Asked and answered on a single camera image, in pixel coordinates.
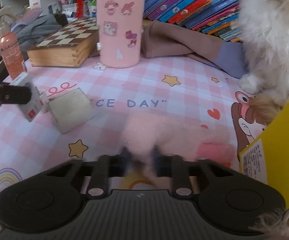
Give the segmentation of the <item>pink fuzzy glove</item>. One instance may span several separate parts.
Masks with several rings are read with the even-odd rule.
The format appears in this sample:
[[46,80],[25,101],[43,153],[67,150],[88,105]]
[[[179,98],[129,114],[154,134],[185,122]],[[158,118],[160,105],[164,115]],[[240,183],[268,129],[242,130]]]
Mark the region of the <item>pink fuzzy glove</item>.
[[154,163],[153,149],[164,155],[179,155],[187,161],[200,158],[217,163],[230,163],[236,157],[229,133],[185,124],[163,115],[138,112],[132,114],[122,132],[123,144],[132,157],[150,167]]

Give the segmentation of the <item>small white red box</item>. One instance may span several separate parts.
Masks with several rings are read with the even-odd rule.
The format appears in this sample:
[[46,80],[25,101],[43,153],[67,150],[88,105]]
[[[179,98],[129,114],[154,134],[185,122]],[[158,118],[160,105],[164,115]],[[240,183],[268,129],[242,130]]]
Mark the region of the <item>small white red box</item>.
[[27,72],[19,74],[10,83],[10,86],[16,91],[16,105],[18,105],[25,118],[31,122],[41,112],[44,106],[38,88]]

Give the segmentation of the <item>small white plug charger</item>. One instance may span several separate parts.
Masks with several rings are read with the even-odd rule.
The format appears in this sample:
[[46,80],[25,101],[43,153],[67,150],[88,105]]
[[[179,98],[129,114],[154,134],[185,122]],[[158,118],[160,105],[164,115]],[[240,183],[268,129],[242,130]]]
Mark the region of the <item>small white plug charger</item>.
[[46,91],[43,90],[43,89],[39,90],[39,95],[40,95],[40,101],[43,104],[41,113],[45,114],[45,113],[47,113],[49,111],[49,106],[48,106],[49,98],[46,95]]

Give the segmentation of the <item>cream rounded cube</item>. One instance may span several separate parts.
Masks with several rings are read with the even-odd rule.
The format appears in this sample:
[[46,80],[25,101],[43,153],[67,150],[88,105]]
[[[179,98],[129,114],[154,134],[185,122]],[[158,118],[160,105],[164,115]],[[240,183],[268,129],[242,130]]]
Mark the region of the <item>cream rounded cube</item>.
[[48,106],[52,120],[62,134],[86,123],[94,116],[91,100],[80,88],[52,99]]

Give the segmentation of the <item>pink spray bottle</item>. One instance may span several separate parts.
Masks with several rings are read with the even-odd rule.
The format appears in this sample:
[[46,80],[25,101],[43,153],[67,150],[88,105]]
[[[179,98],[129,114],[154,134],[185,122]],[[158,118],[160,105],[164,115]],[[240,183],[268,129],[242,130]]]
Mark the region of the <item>pink spray bottle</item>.
[[11,31],[10,25],[4,19],[4,16],[14,20],[17,18],[11,14],[10,6],[0,9],[0,54],[9,76],[14,80],[26,71],[26,66],[17,36]]

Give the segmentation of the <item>pink checkered table mat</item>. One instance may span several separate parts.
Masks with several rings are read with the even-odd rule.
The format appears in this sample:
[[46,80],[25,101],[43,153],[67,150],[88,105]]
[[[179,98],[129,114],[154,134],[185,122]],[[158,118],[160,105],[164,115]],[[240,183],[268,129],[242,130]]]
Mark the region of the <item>pink checkered table mat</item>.
[[17,106],[1,106],[0,192],[71,158],[92,161],[116,154],[125,121],[136,111],[221,128],[236,144],[231,106],[249,97],[237,79],[188,57],[141,59],[125,69],[103,67],[99,59],[89,58],[81,68],[28,66],[27,70],[50,99],[81,89],[91,101],[93,117],[62,134],[50,113],[28,121]]

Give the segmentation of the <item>grey folded cloth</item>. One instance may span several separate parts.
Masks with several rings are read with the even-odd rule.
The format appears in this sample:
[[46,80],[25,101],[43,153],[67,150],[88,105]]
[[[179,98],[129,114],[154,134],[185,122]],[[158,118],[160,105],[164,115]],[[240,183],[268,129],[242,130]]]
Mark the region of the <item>grey folded cloth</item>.
[[18,25],[12,31],[16,34],[21,53],[28,59],[27,50],[35,44],[42,42],[51,34],[62,29],[54,15],[46,15],[32,21],[28,25]]

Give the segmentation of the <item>wooden chess board box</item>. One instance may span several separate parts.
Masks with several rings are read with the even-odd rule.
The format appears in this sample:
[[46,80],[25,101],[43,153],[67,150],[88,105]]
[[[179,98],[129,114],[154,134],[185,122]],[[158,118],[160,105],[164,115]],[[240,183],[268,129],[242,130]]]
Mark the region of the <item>wooden chess board box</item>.
[[78,68],[96,50],[99,27],[95,18],[77,19],[27,51],[33,67]]

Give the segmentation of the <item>yellow cardboard box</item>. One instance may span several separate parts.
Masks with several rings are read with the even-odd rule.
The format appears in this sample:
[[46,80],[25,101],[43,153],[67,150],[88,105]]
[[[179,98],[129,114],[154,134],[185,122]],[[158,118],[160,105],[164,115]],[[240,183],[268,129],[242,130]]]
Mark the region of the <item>yellow cardboard box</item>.
[[242,98],[232,105],[232,119],[237,136],[240,172],[273,187],[284,197],[289,208],[289,102],[266,125],[255,109]]

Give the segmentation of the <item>clear pen holder cup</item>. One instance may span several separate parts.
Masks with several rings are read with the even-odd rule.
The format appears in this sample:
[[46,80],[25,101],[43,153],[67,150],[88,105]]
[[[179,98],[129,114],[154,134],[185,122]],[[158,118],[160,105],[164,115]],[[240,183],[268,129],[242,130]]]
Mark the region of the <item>clear pen holder cup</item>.
[[60,0],[62,14],[69,18],[76,17],[76,4],[74,0]]

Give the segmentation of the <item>red tassel ornament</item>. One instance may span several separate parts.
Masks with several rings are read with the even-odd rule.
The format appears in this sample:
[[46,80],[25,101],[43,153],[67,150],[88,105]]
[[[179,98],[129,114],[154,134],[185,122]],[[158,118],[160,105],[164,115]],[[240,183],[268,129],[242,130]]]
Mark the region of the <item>red tassel ornament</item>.
[[84,2],[83,0],[76,0],[76,17],[84,17]]

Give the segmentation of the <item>green lid white jar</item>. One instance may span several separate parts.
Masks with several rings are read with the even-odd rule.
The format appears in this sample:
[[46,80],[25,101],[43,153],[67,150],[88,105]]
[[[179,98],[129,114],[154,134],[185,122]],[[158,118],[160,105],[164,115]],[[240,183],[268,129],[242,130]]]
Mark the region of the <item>green lid white jar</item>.
[[92,0],[87,3],[90,17],[96,17],[96,1]]

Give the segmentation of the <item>brown purple folded garment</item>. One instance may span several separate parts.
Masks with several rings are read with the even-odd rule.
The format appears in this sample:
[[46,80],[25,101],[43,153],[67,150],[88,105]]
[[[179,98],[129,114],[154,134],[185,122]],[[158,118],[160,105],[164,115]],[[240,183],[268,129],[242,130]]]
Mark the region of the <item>brown purple folded garment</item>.
[[184,55],[238,79],[247,73],[241,43],[225,42],[177,25],[149,22],[144,26],[141,49],[146,58]]

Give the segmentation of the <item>pink sticker cylinder humidifier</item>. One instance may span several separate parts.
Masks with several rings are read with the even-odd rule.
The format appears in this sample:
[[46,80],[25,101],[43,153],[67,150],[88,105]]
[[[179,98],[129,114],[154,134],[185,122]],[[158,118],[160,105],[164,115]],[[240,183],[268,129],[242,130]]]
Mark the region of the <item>pink sticker cylinder humidifier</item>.
[[100,61],[128,68],[140,60],[145,0],[96,0]]

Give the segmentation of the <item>row of colourful books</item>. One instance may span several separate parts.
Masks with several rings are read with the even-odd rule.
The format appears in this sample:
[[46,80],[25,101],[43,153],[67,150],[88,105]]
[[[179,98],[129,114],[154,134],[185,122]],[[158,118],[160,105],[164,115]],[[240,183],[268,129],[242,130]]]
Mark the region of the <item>row of colourful books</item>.
[[144,19],[240,42],[240,0],[145,0]]

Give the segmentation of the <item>fluffy cream cat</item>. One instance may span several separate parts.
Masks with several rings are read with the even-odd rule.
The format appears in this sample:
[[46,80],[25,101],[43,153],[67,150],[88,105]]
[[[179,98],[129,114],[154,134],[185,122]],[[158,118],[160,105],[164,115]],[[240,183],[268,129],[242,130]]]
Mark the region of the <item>fluffy cream cat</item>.
[[240,0],[248,72],[239,86],[269,125],[289,101],[289,0]]

